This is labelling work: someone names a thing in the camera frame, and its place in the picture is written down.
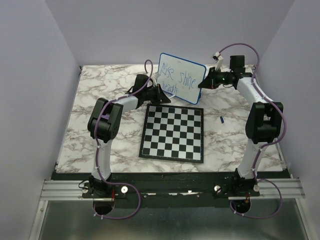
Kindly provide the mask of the blue framed whiteboard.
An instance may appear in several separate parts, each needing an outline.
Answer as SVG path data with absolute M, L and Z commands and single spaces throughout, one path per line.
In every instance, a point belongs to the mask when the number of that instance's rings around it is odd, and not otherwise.
M 201 97 L 198 85 L 206 72 L 203 64 L 163 52 L 159 56 L 156 81 L 164 92 L 196 105 Z

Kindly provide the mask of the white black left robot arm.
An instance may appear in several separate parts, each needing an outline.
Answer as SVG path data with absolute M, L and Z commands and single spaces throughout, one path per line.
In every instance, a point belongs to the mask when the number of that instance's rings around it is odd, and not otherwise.
M 165 95 L 159 84 L 145 75 L 138 74 L 134 85 L 114 100 L 100 97 L 93 108 L 87 124 L 91 138 L 95 140 L 94 167 L 89 177 L 89 186 L 101 198 L 111 193 L 108 180 L 111 177 L 111 146 L 120 128 L 122 114 L 138 109 L 143 103 L 154 105 L 169 104 L 171 100 Z

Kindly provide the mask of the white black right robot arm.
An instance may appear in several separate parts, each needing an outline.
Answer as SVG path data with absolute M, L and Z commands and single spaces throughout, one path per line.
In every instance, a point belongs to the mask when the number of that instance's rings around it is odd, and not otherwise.
M 240 165 L 236 168 L 229 191 L 241 196 L 257 185 L 258 166 L 268 146 L 278 138 L 282 127 L 283 104 L 269 99 L 257 85 L 255 73 L 246 72 L 244 55 L 230 57 L 229 71 L 221 71 L 223 57 L 220 52 L 213 55 L 216 61 L 206 78 L 198 85 L 201 89 L 217 89 L 231 85 L 239 91 L 251 109 L 245 124 L 247 146 Z

